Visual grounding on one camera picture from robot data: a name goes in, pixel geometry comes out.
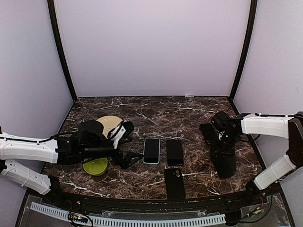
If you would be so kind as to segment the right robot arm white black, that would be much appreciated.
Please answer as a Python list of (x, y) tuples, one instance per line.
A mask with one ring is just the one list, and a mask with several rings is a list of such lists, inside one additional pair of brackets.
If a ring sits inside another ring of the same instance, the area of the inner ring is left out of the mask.
[(220, 178), (232, 177), (236, 172), (235, 145), (242, 135), (263, 138), (257, 143), (266, 169), (247, 183), (242, 202), (252, 205), (260, 191), (282, 181), (303, 166), (303, 113), (270, 115), (241, 113), (230, 117), (217, 112), (207, 124), (205, 140), (211, 143), (210, 158)]

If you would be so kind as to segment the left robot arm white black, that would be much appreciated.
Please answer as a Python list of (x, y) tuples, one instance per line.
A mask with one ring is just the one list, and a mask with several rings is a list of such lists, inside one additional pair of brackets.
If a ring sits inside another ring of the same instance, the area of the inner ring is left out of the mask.
[(121, 121), (107, 136), (104, 126), (96, 120), (79, 124), (77, 131), (58, 133), (48, 139), (17, 137), (0, 133), (0, 175), (41, 195), (47, 195), (56, 206), (63, 206), (67, 196), (61, 192), (58, 178), (42, 175), (18, 163), (36, 160), (50, 164), (83, 164), (98, 158), (111, 158), (121, 169), (129, 168), (143, 158), (142, 154), (123, 154), (120, 145), (132, 141), (132, 122)]

